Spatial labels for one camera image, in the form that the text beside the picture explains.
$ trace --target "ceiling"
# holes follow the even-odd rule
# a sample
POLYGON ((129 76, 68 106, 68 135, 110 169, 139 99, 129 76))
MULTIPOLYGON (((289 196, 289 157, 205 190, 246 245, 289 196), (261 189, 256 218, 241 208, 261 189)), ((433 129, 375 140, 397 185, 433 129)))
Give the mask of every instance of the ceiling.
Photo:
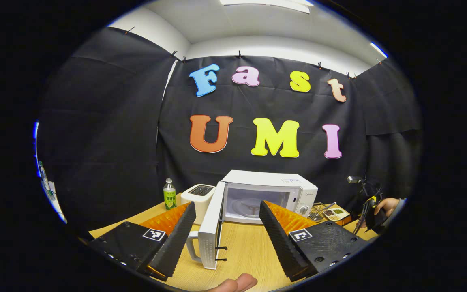
POLYGON ((290 37, 329 46, 370 65, 383 56, 371 40, 339 15, 311 1, 310 14, 267 5, 223 6, 219 0, 156 0, 144 5, 191 44, 222 37, 290 37))

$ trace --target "white microwave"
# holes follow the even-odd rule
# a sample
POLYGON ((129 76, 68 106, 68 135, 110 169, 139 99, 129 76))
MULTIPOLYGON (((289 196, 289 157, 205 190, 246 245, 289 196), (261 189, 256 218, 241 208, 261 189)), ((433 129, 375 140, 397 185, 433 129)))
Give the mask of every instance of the white microwave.
POLYGON ((278 204, 304 217, 309 212, 318 188, 298 174, 271 174, 231 170, 217 183, 199 231, 191 231, 187 248, 191 259, 215 270, 220 259, 223 221, 262 224, 259 219, 261 200, 278 204), (198 240, 201 257, 196 255, 193 240, 198 240))
POLYGON ((231 170, 222 180, 224 221, 262 224, 261 201, 269 201, 307 218, 318 187, 298 174, 231 170))

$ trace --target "bottle label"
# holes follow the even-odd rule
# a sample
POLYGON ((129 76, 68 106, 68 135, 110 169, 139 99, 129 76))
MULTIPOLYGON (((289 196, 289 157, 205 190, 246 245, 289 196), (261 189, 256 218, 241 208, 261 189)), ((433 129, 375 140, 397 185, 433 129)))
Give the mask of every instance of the bottle label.
POLYGON ((174 209, 176 207, 176 190, 170 192, 163 190, 163 199, 165 199, 165 209, 174 209))

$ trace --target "foam letter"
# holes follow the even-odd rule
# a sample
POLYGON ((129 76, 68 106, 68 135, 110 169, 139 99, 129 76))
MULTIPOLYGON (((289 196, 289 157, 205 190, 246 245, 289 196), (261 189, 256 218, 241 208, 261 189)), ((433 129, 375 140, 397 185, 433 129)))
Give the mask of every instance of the foam letter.
POLYGON ((337 79, 329 80, 328 84, 331 85, 332 95, 334 96, 334 98, 336 98, 336 100, 338 100, 339 102, 345 102, 345 100, 347 100, 347 98, 345 98, 345 95, 341 95, 340 89, 343 89, 343 85, 338 83, 337 79))
POLYGON ((311 89, 311 84, 307 82, 309 80, 309 75, 306 72, 293 71, 289 75, 291 77, 291 89, 294 91, 307 92, 311 89))
POLYGON ((300 125, 297 122, 294 120, 285 121, 278 133, 267 118, 256 118, 253 123, 257 125, 257 140, 255 141, 255 148, 252 149, 253 155, 267 155, 268 150, 265 148, 267 142, 271 155, 276 155, 280 145, 284 143, 282 150, 280 150, 280 156, 298 157, 297 129, 300 125))
POLYGON ((209 121, 210 117, 207 115, 191 116, 191 145, 199 152, 215 153, 223 150, 228 140, 228 128, 234 119, 229 116, 218 116, 215 118, 215 121, 219 124, 219 130, 217 131, 217 140, 214 143, 204 140, 204 131, 209 121))
POLYGON ((249 66, 241 66, 236 69, 238 73, 232 75, 232 81, 238 84, 248 84, 249 86, 257 86, 259 81, 259 70, 249 66))
POLYGON ((340 127, 337 125, 323 125, 322 129, 326 131, 327 139, 328 139, 328 150, 324 153, 324 156, 329 158, 340 158, 341 152, 338 149, 338 131, 340 127))
POLYGON ((215 90, 215 85, 210 85, 209 81, 212 81, 213 83, 217 82, 217 75, 215 75, 215 72, 210 72, 208 75, 205 73, 207 71, 217 70, 219 70, 219 66, 212 64, 189 74, 190 77, 194 78, 194 81, 198 86, 198 92, 196 93, 197 96, 203 96, 215 90))

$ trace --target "blue letter f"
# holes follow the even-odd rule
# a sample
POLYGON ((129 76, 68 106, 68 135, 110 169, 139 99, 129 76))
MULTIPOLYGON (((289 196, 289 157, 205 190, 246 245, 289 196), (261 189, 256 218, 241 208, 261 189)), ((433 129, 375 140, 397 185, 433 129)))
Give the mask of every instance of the blue letter f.
POLYGON ((219 66, 212 64, 189 74, 190 77, 194 78, 194 81, 198 86, 198 92, 196 93, 197 96, 203 96, 215 90, 215 85, 210 85, 208 82, 209 80, 213 83, 217 82, 217 76, 215 75, 215 72, 210 72, 208 75, 205 75, 205 73, 207 71, 217 70, 219 70, 219 66))

